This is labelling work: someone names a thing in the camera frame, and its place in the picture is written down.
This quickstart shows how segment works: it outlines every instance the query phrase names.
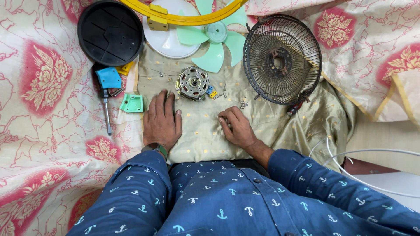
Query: wristwatch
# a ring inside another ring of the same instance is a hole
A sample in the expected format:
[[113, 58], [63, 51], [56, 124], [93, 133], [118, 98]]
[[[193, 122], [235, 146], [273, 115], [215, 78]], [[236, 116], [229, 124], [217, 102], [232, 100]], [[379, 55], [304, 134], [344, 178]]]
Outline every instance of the wristwatch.
[[163, 154], [163, 156], [165, 157], [165, 160], [168, 157], [168, 153], [166, 152], [165, 148], [162, 145], [160, 145], [159, 143], [151, 143], [151, 144], [142, 148], [142, 152], [149, 151], [149, 150], [161, 152]]

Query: anchor print shirt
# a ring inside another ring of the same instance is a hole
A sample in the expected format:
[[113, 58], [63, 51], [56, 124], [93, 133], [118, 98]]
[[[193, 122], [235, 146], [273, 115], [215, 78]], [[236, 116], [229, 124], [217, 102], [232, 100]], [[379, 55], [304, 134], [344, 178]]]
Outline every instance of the anchor print shirt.
[[229, 161], [181, 163], [169, 173], [145, 151], [123, 164], [68, 236], [420, 235], [420, 214], [292, 150], [265, 178]]

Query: yellow plastic part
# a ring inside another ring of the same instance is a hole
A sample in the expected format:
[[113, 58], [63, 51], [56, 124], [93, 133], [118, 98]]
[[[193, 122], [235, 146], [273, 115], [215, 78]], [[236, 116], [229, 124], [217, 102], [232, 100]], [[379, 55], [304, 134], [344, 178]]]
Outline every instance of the yellow plastic part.
[[153, 10], [154, 7], [146, 6], [145, 4], [139, 2], [138, 0], [120, 0], [123, 4], [127, 5], [129, 8], [140, 12], [141, 14], [147, 16], [149, 19], [152, 18], [154, 24], [155, 22], [160, 22], [160, 20], [156, 20], [154, 17], [162, 18], [167, 20], [168, 24], [174, 25], [183, 25], [183, 26], [198, 26], [198, 25], [207, 25], [211, 23], [215, 23], [217, 21], [221, 21], [224, 18], [232, 15], [235, 11], [237, 11], [247, 0], [234, 0], [231, 4], [227, 5], [226, 7], [213, 12], [211, 14], [203, 15], [203, 16], [178, 16], [173, 14], [162, 13], [156, 10]]
[[213, 90], [213, 92], [210, 94], [210, 97], [211, 98], [213, 98], [214, 96], [216, 96], [217, 95], [217, 92], [216, 92], [216, 90]]
[[129, 74], [130, 68], [132, 67], [133, 64], [134, 64], [134, 62], [130, 62], [130, 63], [127, 63], [123, 66], [115, 67], [115, 69], [117, 69], [118, 73], [127, 76]]
[[[161, 6], [150, 4], [149, 7], [152, 11], [155, 11], [158, 14], [163, 14], [163, 15], [168, 14], [168, 10], [161, 7]], [[168, 21], [165, 18], [156, 16], [156, 15], [151, 15], [150, 17], [148, 17], [147, 18], [147, 24], [149, 25], [149, 28], [151, 30], [158, 30], [158, 31], [168, 31], [169, 30]]]

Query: shirt sleeve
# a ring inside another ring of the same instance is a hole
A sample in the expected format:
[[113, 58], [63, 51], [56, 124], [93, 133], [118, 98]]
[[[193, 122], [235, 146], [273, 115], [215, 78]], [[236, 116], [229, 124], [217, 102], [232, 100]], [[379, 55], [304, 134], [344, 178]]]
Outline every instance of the shirt sleeve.
[[276, 150], [268, 161], [270, 177], [300, 196], [318, 199], [367, 221], [416, 234], [420, 214], [364, 184], [321, 166], [293, 150]]
[[171, 191], [164, 158], [142, 152], [117, 169], [67, 235], [153, 235], [166, 218]]

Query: black wire fan guard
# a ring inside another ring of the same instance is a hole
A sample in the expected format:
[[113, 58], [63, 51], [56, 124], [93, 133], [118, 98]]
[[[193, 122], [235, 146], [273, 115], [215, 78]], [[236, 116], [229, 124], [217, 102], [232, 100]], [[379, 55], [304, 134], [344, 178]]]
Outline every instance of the black wire fan guard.
[[301, 103], [321, 76], [321, 50], [298, 19], [276, 14], [259, 20], [245, 41], [243, 64], [257, 93], [280, 105]]

